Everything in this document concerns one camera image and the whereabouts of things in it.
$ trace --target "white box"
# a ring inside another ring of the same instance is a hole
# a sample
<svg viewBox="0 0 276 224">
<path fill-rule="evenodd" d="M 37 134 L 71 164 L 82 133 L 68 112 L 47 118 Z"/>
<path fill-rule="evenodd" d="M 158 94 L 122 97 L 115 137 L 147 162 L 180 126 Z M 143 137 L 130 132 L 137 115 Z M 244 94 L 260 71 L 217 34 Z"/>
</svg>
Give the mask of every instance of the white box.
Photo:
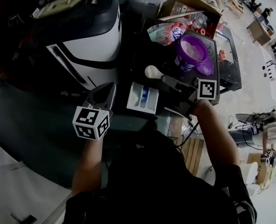
<svg viewBox="0 0 276 224">
<path fill-rule="evenodd" d="M 127 108 L 155 114 L 158 101 L 158 90 L 132 82 L 127 101 Z"/>
<path fill-rule="evenodd" d="M 78 137 L 99 140 L 110 127 L 109 111 L 78 106 L 72 121 Z"/>
</svg>

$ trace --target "hand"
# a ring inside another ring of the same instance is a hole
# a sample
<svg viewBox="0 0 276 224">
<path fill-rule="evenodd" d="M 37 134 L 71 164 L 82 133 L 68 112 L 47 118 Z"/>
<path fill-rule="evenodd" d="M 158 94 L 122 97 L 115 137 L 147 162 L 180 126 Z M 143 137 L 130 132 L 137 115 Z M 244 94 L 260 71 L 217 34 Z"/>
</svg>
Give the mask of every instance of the hand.
<svg viewBox="0 0 276 224">
<path fill-rule="evenodd" d="M 192 115 L 198 116 L 201 114 L 204 110 L 210 109 L 212 107 L 212 104 L 208 100 L 199 100 L 195 104 L 195 108 L 192 111 Z"/>
</svg>

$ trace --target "purple container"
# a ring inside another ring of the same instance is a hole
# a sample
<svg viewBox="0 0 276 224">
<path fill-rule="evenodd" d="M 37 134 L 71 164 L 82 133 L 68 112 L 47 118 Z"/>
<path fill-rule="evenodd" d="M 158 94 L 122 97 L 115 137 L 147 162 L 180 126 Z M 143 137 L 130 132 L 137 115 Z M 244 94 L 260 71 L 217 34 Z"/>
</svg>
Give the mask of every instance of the purple container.
<svg viewBox="0 0 276 224">
<path fill-rule="evenodd" d="M 193 59 L 188 54 L 185 53 L 184 49 L 181 46 L 181 41 L 188 42 L 190 45 L 196 47 L 200 57 L 202 59 L 200 61 Z M 191 36 L 191 35 L 185 35 L 183 36 L 177 44 L 177 57 L 175 59 L 176 65 L 180 66 L 180 69 L 184 70 L 185 72 L 188 72 L 199 65 L 201 65 L 204 61 L 206 61 L 208 58 L 208 50 L 205 46 L 205 44 L 198 38 Z"/>
</svg>

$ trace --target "white cube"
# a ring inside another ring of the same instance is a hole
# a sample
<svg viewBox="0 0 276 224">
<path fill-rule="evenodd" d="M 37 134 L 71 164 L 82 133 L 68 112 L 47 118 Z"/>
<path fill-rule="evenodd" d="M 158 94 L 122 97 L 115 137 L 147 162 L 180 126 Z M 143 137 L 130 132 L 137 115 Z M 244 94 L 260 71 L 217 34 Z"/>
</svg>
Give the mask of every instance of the white cube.
<svg viewBox="0 0 276 224">
<path fill-rule="evenodd" d="M 78 137 L 99 140 L 110 127 L 109 117 L 109 111 L 78 106 L 72 124 Z"/>
</svg>

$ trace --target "black sleeve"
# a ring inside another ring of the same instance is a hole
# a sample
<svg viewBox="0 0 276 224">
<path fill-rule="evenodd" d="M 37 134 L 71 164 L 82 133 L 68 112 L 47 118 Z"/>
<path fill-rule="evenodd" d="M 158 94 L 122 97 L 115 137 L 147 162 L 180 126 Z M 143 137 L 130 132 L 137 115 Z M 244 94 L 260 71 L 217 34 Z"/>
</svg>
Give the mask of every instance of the black sleeve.
<svg viewBox="0 0 276 224">
<path fill-rule="evenodd" d="M 248 190 L 241 175 L 241 168 L 236 165 L 221 166 L 215 169 L 216 181 L 215 187 L 223 189 L 228 187 L 229 195 L 232 200 L 246 201 L 250 204 L 255 213 L 255 219 L 257 220 L 257 212 L 253 206 L 253 203 L 249 197 Z"/>
<path fill-rule="evenodd" d="M 89 192 L 82 192 L 74 197 L 71 197 L 66 202 L 66 211 L 63 224 L 84 223 L 87 207 L 89 204 L 95 203 L 97 198 Z"/>
</svg>

